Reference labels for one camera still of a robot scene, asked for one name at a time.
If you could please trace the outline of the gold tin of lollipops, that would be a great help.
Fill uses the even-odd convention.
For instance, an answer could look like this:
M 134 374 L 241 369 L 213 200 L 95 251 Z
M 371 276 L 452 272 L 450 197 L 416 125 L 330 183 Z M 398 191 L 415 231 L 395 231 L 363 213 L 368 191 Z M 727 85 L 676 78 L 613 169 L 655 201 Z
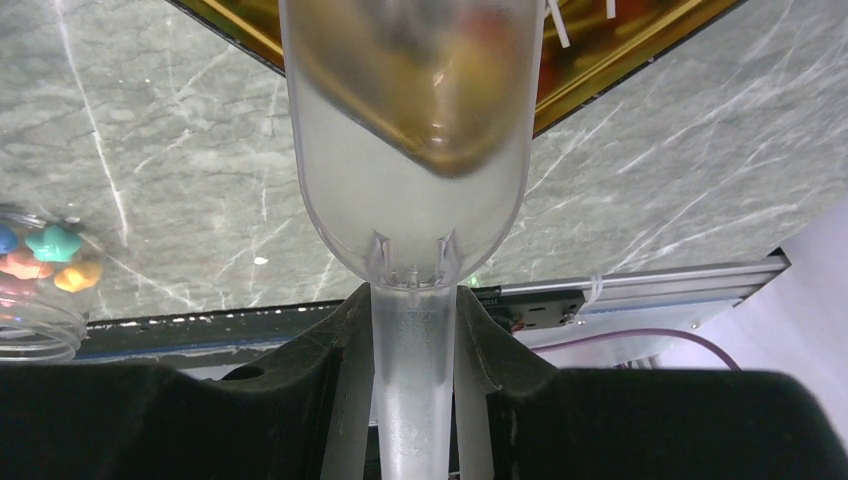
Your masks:
M 176 1 L 174 7 L 279 75 L 285 73 L 275 1 Z M 560 1 L 568 46 L 562 46 L 556 21 L 543 22 L 542 50 L 533 133 L 540 135 L 573 111 L 593 101 L 737 7 L 735 1 L 619 1 L 609 18 L 597 1 Z M 386 107 L 318 71 L 318 87 L 329 100 L 366 130 L 443 177 L 465 175 L 483 163 L 506 137 L 502 108 L 476 114 L 460 126 L 458 140 L 424 137 L 418 116 L 424 102 L 409 98 Z

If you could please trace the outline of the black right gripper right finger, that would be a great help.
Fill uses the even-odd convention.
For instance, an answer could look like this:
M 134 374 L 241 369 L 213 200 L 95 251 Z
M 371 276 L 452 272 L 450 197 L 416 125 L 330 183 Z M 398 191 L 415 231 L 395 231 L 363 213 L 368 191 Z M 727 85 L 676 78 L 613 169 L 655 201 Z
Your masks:
M 793 378 L 738 370 L 560 370 L 457 295 L 464 479 L 843 479 L 847 456 Z

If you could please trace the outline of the clear plastic jar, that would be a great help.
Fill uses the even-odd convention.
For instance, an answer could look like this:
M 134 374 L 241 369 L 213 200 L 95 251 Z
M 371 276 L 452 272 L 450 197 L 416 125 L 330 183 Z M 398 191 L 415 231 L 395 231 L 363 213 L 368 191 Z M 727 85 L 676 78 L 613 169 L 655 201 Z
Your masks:
M 1 207 L 1 361 L 61 363 L 86 337 L 102 252 L 66 221 Z

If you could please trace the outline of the clear plastic scoop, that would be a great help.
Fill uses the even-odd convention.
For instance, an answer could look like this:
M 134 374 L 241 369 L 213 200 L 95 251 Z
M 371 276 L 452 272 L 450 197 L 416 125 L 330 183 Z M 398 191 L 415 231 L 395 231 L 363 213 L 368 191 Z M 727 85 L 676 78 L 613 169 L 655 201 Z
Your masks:
M 461 281 L 525 193 L 541 1 L 283 1 L 301 192 L 370 287 L 382 475 L 444 479 Z

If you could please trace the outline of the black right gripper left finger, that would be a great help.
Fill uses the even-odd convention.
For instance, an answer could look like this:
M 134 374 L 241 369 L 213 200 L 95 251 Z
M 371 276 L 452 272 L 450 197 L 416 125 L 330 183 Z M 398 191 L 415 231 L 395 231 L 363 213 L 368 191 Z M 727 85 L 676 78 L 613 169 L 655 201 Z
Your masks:
M 5 479 L 360 479 L 370 289 L 217 381 L 154 363 L 1 370 Z

